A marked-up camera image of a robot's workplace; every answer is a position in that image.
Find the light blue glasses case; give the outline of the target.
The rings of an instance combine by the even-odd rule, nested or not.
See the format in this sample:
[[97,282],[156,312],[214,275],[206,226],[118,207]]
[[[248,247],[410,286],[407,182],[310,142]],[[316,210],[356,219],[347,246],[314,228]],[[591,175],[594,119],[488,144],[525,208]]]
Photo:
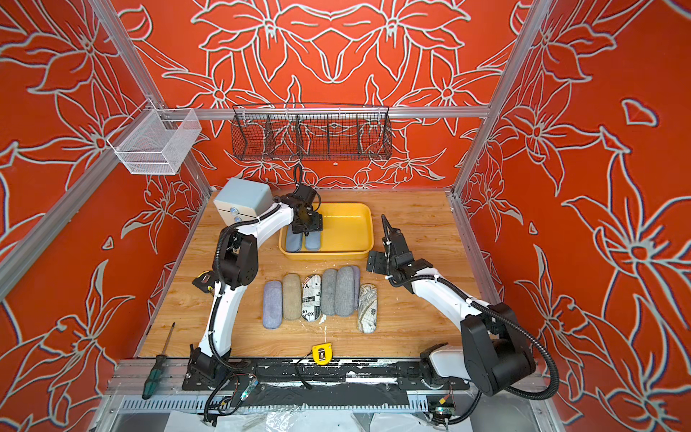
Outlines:
[[288,253],[298,253],[302,250],[302,233],[294,233],[292,229],[286,230],[285,251]]
[[321,249],[321,232],[315,231],[304,236],[304,246],[310,252],[317,252]]

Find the map print glasses case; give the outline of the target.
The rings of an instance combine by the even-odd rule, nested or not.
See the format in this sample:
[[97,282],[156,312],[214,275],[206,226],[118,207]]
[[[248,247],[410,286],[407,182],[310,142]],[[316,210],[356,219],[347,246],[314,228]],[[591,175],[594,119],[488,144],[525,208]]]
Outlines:
[[362,284],[358,300],[358,329],[363,334],[372,334],[377,328],[378,291],[373,284]]

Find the grey fabric glasses case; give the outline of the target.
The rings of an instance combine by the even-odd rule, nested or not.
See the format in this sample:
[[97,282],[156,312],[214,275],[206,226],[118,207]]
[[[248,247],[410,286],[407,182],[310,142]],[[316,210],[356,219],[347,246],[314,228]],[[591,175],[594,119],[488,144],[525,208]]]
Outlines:
[[360,274],[358,266],[344,266],[338,269],[335,293],[336,315],[347,317],[356,310],[360,288]]

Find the yellow plastic storage tray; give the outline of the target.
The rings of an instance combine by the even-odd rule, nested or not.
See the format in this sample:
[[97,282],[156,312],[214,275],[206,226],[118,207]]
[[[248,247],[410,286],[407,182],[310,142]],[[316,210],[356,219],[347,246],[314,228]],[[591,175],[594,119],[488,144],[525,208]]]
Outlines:
[[324,203],[320,208],[323,216],[321,249],[310,252],[302,241],[298,253],[285,251],[286,230],[279,232],[279,250],[289,259],[300,261],[358,260],[368,257],[374,247],[372,212],[364,203]]

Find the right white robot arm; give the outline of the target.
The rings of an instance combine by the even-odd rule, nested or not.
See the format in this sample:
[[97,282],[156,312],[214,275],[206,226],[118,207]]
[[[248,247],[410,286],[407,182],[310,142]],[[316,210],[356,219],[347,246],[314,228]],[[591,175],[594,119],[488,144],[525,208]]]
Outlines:
[[[448,345],[433,348],[428,359],[440,377],[461,378],[473,383],[484,395],[509,392],[514,396],[544,401],[556,396],[560,373],[549,350],[523,328],[514,311],[504,302],[480,300],[443,277],[426,259],[416,259],[404,234],[388,218],[383,225],[383,251],[372,251],[367,271],[383,275],[395,288],[425,300],[455,324],[462,334],[462,348]],[[549,372],[547,387],[530,392],[516,384],[536,371],[535,348]]]

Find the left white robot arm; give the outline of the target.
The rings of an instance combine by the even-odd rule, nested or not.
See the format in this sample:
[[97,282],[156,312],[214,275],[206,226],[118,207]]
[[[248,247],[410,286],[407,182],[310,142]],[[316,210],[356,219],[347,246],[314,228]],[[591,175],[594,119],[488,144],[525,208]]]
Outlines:
[[253,216],[233,213],[223,228],[212,259],[212,269],[194,280],[194,286],[213,295],[212,310],[203,338],[191,347],[185,379],[200,386],[216,387],[221,375],[248,367],[245,361],[231,362],[231,335],[239,306],[259,270],[258,250],[273,235],[287,229],[303,237],[318,239],[324,229],[320,194],[304,182],[303,167],[293,169],[294,189],[273,196],[267,185],[243,180],[230,187],[234,198],[259,193]]

